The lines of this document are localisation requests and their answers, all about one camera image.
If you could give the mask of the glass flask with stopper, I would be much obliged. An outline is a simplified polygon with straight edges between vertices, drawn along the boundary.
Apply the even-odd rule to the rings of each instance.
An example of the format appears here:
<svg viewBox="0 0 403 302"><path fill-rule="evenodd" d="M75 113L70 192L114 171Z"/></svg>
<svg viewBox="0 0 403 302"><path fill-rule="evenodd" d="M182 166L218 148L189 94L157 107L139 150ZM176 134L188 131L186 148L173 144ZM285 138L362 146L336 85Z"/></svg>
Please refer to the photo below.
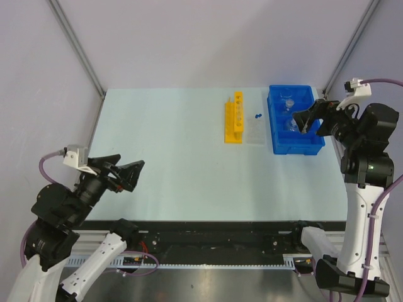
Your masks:
<svg viewBox="0 0 403 302"><path fill-rule="evenodd" d="M299 133L300 130L298 128L297 122L295 121L294 118L289 118L286 120L284 124L284 130L285 131L292 131L292 132L297 132Z"/></svg>

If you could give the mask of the small glass jar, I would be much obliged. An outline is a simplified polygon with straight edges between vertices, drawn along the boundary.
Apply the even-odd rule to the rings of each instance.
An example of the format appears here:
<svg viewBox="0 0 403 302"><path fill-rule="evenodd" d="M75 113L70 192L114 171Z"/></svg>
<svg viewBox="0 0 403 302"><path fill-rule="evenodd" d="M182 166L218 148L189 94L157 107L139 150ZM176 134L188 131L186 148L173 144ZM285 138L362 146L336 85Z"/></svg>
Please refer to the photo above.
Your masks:
<svg viewBox="0 0 403 302"><path fill-rule="evenodd" d="M290 99L290 98L286 99L284 101L284 112L283 112L283 114L284 115L290 115L292 113L292 111L293 111L294 105L295 105L295 101L293 99Z"/></svg>

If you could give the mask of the blue plastic tray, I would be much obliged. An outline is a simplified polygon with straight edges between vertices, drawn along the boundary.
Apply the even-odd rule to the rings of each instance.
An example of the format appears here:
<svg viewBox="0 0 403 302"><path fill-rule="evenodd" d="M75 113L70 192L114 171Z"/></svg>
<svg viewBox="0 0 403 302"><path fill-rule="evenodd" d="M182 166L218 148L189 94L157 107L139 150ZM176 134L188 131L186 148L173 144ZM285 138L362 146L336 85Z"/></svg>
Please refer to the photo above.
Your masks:
<svg viewBox="0 0 403 302"><path fill-rule="evenodd" d="M284 99L280 97L281 88L289 88L293 91L295 105L290 115L284 115ZM293 118L292 114L304 111L314 103L314 94L310 86L303 85L270 85L268 88L268 113L270 116L271 139L273 152L276 155L301 154L317 155L325 140L315 133L302 134L285 131L284 124L287 119Z"/></svg>

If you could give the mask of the small clear glass beaker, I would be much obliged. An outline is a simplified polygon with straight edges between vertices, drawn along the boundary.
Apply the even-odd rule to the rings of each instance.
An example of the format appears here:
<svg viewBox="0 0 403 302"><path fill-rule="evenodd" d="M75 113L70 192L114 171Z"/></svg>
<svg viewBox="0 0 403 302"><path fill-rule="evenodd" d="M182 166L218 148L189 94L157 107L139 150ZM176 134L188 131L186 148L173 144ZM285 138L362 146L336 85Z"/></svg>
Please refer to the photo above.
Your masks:
<svg viewBox="0 0 403 302"><path fill-rule="evenodd" d="M281 88L280 89L280 97L281 99L287 100L293 98L293 91L289 88Z"/></svg>

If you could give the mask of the clear plastic well plate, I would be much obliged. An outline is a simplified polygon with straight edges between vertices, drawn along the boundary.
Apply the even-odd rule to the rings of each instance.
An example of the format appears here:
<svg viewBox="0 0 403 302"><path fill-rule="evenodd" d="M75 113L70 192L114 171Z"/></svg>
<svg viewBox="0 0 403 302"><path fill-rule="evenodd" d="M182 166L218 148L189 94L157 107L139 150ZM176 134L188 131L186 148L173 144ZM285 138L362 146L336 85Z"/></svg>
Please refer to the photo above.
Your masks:
<svg viewBox="0 0 403 302"><path fill-rule="evenodd" d="M246 121L246 143L264 145L266 132L264 121L261 118L248 118Z"/></svg>

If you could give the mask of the yellow test tube rack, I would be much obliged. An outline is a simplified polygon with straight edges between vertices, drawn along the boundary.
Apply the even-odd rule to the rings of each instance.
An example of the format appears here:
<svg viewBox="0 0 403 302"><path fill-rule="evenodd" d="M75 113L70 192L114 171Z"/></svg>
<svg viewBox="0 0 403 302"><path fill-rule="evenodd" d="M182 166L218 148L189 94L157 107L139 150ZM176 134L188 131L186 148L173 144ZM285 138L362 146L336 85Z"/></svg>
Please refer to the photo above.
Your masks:
<svg viewBox="0 0 403 302"><path fill-rule="evenodd" d="M224 143L242 143L244 133L243 93L236 91L225 103Z"/></svg>

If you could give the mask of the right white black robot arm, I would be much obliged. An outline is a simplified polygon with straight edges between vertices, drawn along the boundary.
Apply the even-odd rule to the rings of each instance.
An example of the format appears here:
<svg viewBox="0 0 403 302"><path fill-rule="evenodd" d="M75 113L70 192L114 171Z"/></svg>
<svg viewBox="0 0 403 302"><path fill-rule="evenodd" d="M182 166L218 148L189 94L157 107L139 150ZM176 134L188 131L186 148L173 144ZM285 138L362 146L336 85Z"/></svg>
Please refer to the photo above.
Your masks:
<svg viewBox="0 0 403 302"><path fill-rule="evenodd" d="M314 275L320 289L330 293L386 298L390 286L382 280L379 245L383 209L401 179L394 179L394 163L385 152L399 113L391 107L369 104L359 118L353 108L338 101L318 99L293 119L302 133L316 120L322 123L316 134L333 136L343 147L341 173L348 197L344 240L337 251L319 227L305 226L292 234L290 244L297 252L309 252L315 260Z"/></svg>

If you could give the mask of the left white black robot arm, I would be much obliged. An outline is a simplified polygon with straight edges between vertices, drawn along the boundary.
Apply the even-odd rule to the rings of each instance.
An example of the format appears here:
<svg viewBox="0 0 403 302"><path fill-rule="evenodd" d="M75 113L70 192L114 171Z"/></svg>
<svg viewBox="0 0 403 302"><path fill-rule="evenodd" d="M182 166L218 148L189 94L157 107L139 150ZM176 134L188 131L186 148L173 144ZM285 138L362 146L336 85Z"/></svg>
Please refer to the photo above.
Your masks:
<svg viewBox="0 0 403 302"><path fill-rule="evenodd" d="M69 278L60 280L82 225L105 191L132 192L145 165L138 160L118 165L119 154L90 158L85 148L65 148L40 159L62 156L63 163L81 174L75 189L50 181L37 195L31 211L37 220L26 231L19 273L8 301L82 301L95 280L123 251L135 250L141 241L138 227L123 218L112 224L109 233L87 261Z"/></svg>

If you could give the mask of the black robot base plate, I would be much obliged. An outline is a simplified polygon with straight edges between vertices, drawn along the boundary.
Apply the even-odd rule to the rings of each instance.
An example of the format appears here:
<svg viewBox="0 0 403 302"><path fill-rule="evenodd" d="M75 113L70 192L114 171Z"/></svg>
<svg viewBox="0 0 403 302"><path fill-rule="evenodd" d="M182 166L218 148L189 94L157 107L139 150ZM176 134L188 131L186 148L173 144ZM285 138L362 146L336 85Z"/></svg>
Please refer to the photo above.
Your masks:
<svg viewBox="0 0 403 302"><path fill-rule="evenodd" d="M280 252L308 252L301 243L303 221L291 222L190 222L136 221L138 231L127 250L149 252L163 263L258 264L263 258L277 258Z"/></svg>

